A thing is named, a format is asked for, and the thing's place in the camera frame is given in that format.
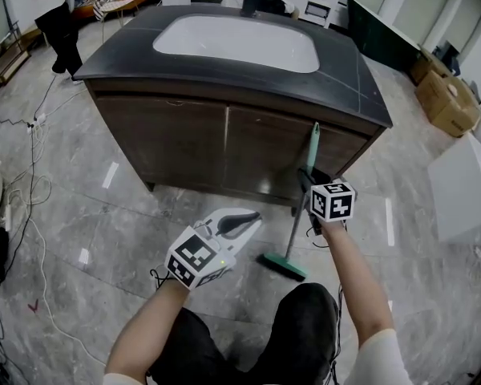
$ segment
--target white sink basin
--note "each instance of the white sink basin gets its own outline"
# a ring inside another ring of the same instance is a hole
[[[313,73],[319,59],[312,39],[298,30],[251,18],[190,15],[178,18],[153,42],[170,55],[198,55]]]

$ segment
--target fiducial marker cube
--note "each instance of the fiducial marker cube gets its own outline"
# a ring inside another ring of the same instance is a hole
[[[178,281],[193,290],[223,276],[235,265],[235,257],[220,251],[191,227],[169,247],[164,265]]]
[[[313,185],[310,195],[310,212],[325,222],[353,218],[356,192],[349,183]]]

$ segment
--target white shirt sleeve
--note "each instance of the white shirt sleeve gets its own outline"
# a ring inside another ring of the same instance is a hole
[[[412,385],[395,330],[383,330],[360,348],[345,385]]]
[[[106,374],[103,377],[103,385],[143,385],[129,376],[121,374]]]

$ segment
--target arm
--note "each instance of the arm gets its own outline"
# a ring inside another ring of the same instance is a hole
[[[123,328],[112,347],[106,374],[122,374],[141,383],[160,357],[176,316],[189,290],[176,280],[166,281]]]
[[[360,250],[340,222],[322,223],[322,234],[337,268],[358,347],[379,331],[394,328],[388,299]]]

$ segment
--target bathroom vanity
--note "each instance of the bathroom vanity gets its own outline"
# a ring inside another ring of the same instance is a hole
[[[152,7],[76,77],[149,188],[292,205],[316,121],[332,177],[392,126],[350,38],[272,14]]]

